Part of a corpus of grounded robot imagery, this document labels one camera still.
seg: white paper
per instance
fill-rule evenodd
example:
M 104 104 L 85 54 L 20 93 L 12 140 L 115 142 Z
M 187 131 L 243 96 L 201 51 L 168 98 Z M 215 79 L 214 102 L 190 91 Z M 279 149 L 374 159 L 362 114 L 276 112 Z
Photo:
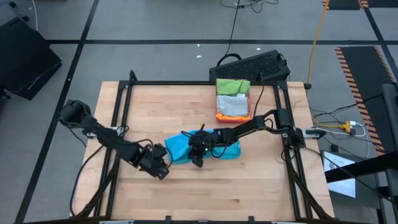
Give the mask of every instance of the white paper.
M 339 167 L 344 167 L 344 166 L 355 163 L 354 161 L 342 158 L 340 156 L 334 155 L 329 152 L 324 152 L 323 156 L 330 159 L 332 162 L 334 162 Z M 324 171 L 338 169 L 336 165 L 329 162 L 329 160 L 327 160 L 325 158 L 323 159 Z M 329 190 L 331 190 L 333 192 L 355 198 L 355 179 L 341 180 L 341 181 L 329 183 L 328 188 L 329 188 Z

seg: blue cloth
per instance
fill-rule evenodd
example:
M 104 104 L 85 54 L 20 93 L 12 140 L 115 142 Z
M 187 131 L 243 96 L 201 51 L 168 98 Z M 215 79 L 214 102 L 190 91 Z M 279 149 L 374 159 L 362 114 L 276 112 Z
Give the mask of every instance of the blue cloth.
M 189 131 L 189 133 L 194 134 L 196 130 Z M 191 162 L 191 159 L 188 159 L 188 153 L 190 151 L 190 147 L 188 146 L 189 138 L 183 134 L 178 134 L 172 137 L 165 139 L 166 148 L 173 155 L 173 164 L 184 164 Z M 213 154 L 218 156 L 224 150 L 224 147 L 215 147 L 213 149 Z M 241 145 L 239 141 L 228 146 L 225 150 L 223 156 L 220 159 L 235 159 L 241 155 Z M 171 161 L 171 155 L 167 154 L 169 161 Z M 203 158 L 211 157 L 210 151 L 206 153 Z

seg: orange container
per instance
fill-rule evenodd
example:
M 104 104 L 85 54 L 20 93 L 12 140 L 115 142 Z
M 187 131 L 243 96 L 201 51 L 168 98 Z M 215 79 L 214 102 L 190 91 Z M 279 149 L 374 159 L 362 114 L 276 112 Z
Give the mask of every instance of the orange container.
M 217 100 L 216 100 L 216 120 L 219 123 L 245 123 L 246 121 L 250 121 L 251 120 L 251 102 L 250 102 L 250 90 L 249 92 L 246 94 L 246 96 L 248 98 L 248 108 L 249 108 L 249 115 L 248 116 L 225 116 L 222 115 L 220 112 L 218 112 L 217 110 Z

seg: wooden table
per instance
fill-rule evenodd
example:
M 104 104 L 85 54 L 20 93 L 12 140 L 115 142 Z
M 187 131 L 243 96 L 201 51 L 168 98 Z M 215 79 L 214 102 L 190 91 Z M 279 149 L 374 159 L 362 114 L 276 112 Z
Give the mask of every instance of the wooden table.
M 307 97 L 301 82 L 290 82 L 289 95 L 298 128 L 310 128 L 312 120 Z M 95 109 L 95 118 L 110 126 L 118 82 L 104 82 Z M 137 141 L 149 138 L 164 143 L 164 139 L 181 130 L 233 127 L 215 119 L 215 86 L 135 85 L 132 88 L 125 139 Z M 252 86 L 252 108 L 261 86 Z M 282 105 L 283 94 L 280 91 Z M 120 109 L 119 121 L 123 112 Z M 257 114 L 275 108 L 272 87 L 265 87 Z M 238 159 L 209 158 L 199 169 L 192 163 L 172 165 L 164 180 L 138 172 L 121 161 L 112 219 L 164 220 L 294 220 L 292 200 L 285 163 L 281 160 L 280 135 L 258 131 L 240 139 L 242 154 Z M 307 147 L 318 150 L 316 140 L 306 139 Z M 88 141 L 85 159 L 100 144 Z M 73 203 L 79 212 L 98 188 L 104 152 L 90 161 L 76 189 Z M 301 150 L 309 191 L 325 211 L 334 216 L 330 195 L 323 173 L 322 161 L 313 152 Z M 301 216 L 305 216 L 301 192 L 298 190 Z M 108 193 L 105 193 L 101 214 L 104 214 Z

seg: green towel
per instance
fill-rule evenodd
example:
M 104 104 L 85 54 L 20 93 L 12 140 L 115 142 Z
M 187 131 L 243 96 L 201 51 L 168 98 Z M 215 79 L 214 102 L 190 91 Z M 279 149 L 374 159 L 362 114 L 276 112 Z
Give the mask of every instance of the green towel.
M 250 81 L 217 78 L 216 86 L 217 95 L 236 96 L 236 94 L 238 93 L 248 93 L 250 88 Z

